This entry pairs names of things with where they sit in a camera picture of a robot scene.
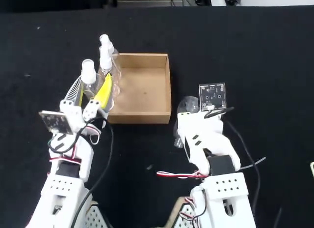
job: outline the black tabletop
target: black tabletop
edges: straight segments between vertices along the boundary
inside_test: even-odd
[[[98,59],[99,35],[123,53],[168,53],[173,113],[168,125],[114,125],[107,177],[94,193],[114,227],[164,225],[179,196],[199,181],[159,178],[190,172],[174,148],[176,106],[198,84],[225,82],[229,121],[259,164],[258,227],[313,223],[314,7],[151,8],[0,15],[0,223],[24,227],[50,170],[50,133],[38,111],[58,110],[83,59]],[[226,130],[242,165],[249,160]],[[95,147],[87,187],[107,162],[108,136]],[[257,178],[245,172],[253,194]]]

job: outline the brown cardboard box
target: brown cardboard box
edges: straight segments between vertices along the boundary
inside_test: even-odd
[[[121,93],[109,113],[111,123],[168,123],[171,114],[167,54],[120,54]]]

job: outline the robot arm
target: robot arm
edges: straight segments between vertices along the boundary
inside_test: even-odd
[[[82,228],[87,220],[90,220],[90,224],[97,223],[97,226],[107,228],[101,213],[97,212],[98,208],[90,211],[92,195],[84,183],[89,178],[94,151],[83,137],[101,135],[101,129],[92,121],[97,114],[107,119],[106,106],[110,103],[112,92],[110,75],[106,81],[84,111],[80,106],[75,106],[74,101],[65,99],[60,102],[60,113],[40,112],[53,133],[49,141],[52,166],[27,228]]]
[[[226,109],[225,86],[219,83],[200,85],[200,111],[178,113],[178,135],[188,160],[205,175],[188,199],[194,217],[186,218],[198,228],[256,228],[244,175],[236,172],[240,159],[223,135],[221,114],[205,118],[221,109]]]

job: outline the clear plastic bottle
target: clear plastic bottle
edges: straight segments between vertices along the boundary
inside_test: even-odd
[[[99,72],[105,78],[108,72],[112,75],[113,80],[113,92],[112,97],[115,98],[120,94],[120,87],[119,87],[119,72],[117,71],[116,67],[112,65],[112,57],[110,56],[107,47],[101,46],[99,48],[100,50],[100,67]]]
[[[119,52],[113,47],[113,44],[112,42],[110,41],[109,39],[109,36],[106,35],[106,34],[103,34],[99,37],[99,40],[102,44],[102,47],[103,48],[107,48],[108,49],[108,52],[109,52],[109,55],[111,56],[112,58],[112,64],[113,66],[115,67],[116,69],[116,74],[117,74],[117,77],[119,79],[121,79],[121,67],[120,67],[120,64],[117,60],[118,56],[119,56]]]
[[[93,99],[104,83],[101,75],[96,74],[93,60],[85,59],[82,62],[81,81],[84,94],[88,99]]]

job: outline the bottle cap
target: bottle cap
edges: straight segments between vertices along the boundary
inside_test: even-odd
[[[108,51],[109,51],[109,54],[112,55],[113,52],[114,52],[114,47],[113,47],[113,44],[112,42],[110,41],[109,39],[109,36],[106,35],[106,34],[103,34],[99,37],[99,40],[102,44],[103,47],[107,47]]]
[[[96,81],[96,70],[93,60],[85,59],[82,62],[81,80],[85,84],[93,84]]]

